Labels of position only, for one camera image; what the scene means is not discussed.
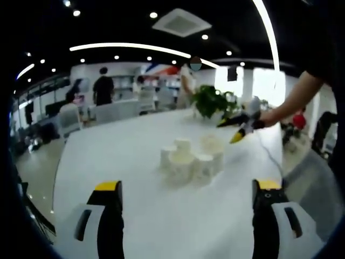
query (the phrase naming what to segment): desk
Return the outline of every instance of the desk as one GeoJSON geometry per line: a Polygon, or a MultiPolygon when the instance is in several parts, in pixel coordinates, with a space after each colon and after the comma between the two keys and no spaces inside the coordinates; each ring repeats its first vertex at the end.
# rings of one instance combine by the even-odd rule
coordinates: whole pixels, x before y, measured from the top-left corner
{"type": "Polygon", "coordinates": [[[54,192],[56,230],[72,209],[86,203],[103,181],[123,183],[125,258],[252,258],[252,180],[281,181],[260,139],[282,160],[279,124],[226,145],[225,171],[211,184],[172,188],[157,168],[162,146],[178,137],[197,149],[201,136],[228,143],[237,128],[215,128],[192,110],[149,114],[70,135],[61,156],[54,192]]]}

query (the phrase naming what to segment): ceiling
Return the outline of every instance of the ceiling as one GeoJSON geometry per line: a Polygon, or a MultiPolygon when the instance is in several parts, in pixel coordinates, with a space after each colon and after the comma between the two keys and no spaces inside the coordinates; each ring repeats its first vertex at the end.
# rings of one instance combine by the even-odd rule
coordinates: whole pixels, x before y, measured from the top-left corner
{"type": "MultiPolygon", "coordinates": [[[[182,51],[206,60],[222,58],[268,59],[272,60],[267,33],[252,0],[229,0],[226,2],[202,2],[174,4],[174,1],[114,0],[70,0],[66,7],[63,0],[21,1],[15,14],[16,33],[13,44],[16,47],[11,64],[13,80],[19,71],[34,63],[35,67],[19,78],[14,87],[25,89],[31,83],[40,81],[56,72],[69,72],[71,66],[99,62],[151,62],[171,64],[172,60],[185,58],[158,51],[124,47],[104,47],[70,52],[77,45],[104,42],[140,43],[182,51]],[[212,25],[211,29],[185,38],[153,30],[157,20],[175,8],[181,8],[212,25]],[[73,10],[80,10],[79,17],[73,10]],[[156,12],[157,19],[149,14],[156,12]],[[208,40],[201,35],[207,34],[208,40]]],[[[306,6],[301,0],[265,0],[278,45],[281,61],[297,65],[303,60],[302,46],[308,38],[305,35],[306,6]]]]}

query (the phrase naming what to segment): floor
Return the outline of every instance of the floor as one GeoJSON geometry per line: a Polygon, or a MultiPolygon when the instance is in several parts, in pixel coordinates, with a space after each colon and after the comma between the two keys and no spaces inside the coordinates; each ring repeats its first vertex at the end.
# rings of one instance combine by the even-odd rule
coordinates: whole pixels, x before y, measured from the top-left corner
{"type": "MultiPolygon", "coordinates": [[[[53,140],[35,152],[26,152],[16,163],[22,180],[29,183],[27,195],[52,224],[54,224],[54,211],[52,210],[54,182],[63,149],[63,140],[53,140]]],[[[310,143],[306,138],[293,140],[292,144],[284,149],[282,163],[284,175],[287,175],[303,159],[309,149],[310,143]]],[[[294,195],[295,201],[302,197],[311,182],[308,179],[301,179],[300,182],[297,182],[299,185],[297,189],[300,190],[300,193],[294,195]]]]}

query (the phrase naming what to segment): red object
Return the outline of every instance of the red object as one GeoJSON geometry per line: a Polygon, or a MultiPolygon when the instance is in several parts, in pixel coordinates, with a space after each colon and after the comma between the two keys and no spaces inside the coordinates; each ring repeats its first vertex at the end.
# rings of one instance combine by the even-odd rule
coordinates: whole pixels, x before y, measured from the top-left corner
{"type": "Polygon", "coordinates": [[[306,126],[307,121],[303,114],[296,114],[292,119],[292,123],[296,128],[302,130],[306,126]]]}

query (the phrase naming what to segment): potted plant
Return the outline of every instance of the potted plant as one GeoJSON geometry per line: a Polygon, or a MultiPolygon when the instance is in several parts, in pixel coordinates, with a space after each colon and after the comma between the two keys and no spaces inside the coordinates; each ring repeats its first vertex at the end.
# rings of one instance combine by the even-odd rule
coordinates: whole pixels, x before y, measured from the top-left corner
{"type": "Polygon", "coordinates": [[[202,85],[192,96],[192,103],[203,118],[209,119],[215,114],[221,114],[221,118],[230,115],[238,108],[232,92],[221,93],[212,85],[202,85]]]}

